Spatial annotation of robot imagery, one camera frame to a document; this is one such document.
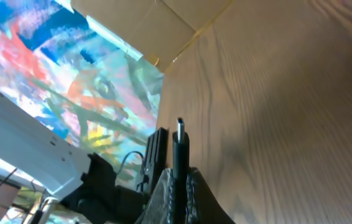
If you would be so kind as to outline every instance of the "white machine part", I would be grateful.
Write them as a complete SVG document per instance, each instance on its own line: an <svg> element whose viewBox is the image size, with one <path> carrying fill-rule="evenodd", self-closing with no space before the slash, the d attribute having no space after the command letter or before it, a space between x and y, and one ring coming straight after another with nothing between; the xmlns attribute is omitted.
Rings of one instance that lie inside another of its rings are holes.
<svg viewBox="0 0 352 224"><path fill-rule="evenodd" d="M77 189L90 158L0 93L0 158L41 182L59 200Z"/></svg>

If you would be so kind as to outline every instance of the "cardboard flap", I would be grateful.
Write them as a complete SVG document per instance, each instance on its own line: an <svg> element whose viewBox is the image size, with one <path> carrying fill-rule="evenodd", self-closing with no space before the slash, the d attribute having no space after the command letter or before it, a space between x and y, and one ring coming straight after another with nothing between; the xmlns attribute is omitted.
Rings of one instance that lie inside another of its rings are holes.
<svg viewBox="0 0 352 224"><path fill-rule="evenodd" d="M219 13L229 0L163 0L195 31L201 29Z"/></svg>
<svg viewBox="0 0 352 224"><path fill-rule="evenodd" d="M195 33L167 6L154 0L72 0L71 5L114 32L145 57L157 55L157 67L161 71L172 63Z"/></svg>

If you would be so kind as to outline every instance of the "wooden table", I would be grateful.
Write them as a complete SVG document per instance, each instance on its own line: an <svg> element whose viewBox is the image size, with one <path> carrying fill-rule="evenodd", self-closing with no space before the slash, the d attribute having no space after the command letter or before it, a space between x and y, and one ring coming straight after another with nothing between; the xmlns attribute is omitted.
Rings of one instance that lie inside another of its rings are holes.
<svg viewBox="0 0 352 224"><path fill-rule="evenodd" d="M190 164L236 223L352 223L352 7L338 4L235 0L165 72L158 127L184 118Z"/></svg>

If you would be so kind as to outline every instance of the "black mount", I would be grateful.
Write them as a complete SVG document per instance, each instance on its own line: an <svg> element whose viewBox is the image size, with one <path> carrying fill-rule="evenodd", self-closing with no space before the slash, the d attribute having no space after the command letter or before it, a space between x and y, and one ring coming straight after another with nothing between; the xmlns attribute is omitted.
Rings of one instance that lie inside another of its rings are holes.
<svg viewBox="0 0 352 224"><path fill-rule="evenodd" d="M138 192L146 195L153 193L159 177L165 169L168 133L166 129L159 128L149 136L145 159L136 178L136 190Z"/></svg>
<svg viewBox="0 0 352 224"><path fill-rule="evenodd" d="M165 169L168 131L160 128L148 138L147 151L137 176L137 191L115 186L116 173L111 164L96 153L89 154L89 171L81 176L83 184L60 203L78 212L92 224L106 221L134 223L151 196Z"/></svg>

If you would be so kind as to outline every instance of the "canvas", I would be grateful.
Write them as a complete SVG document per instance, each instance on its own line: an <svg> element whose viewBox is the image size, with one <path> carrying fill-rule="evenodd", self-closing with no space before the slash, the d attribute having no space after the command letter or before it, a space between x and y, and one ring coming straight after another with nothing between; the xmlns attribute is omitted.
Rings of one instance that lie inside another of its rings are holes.
<svg viewBox="0 0 352 224"><path fill-rule="evenodd" d="M59 137L119 169L155 131L163 75L55 1L0 0L0 91ZM134 185L141 158L117 182Z"/></svg>

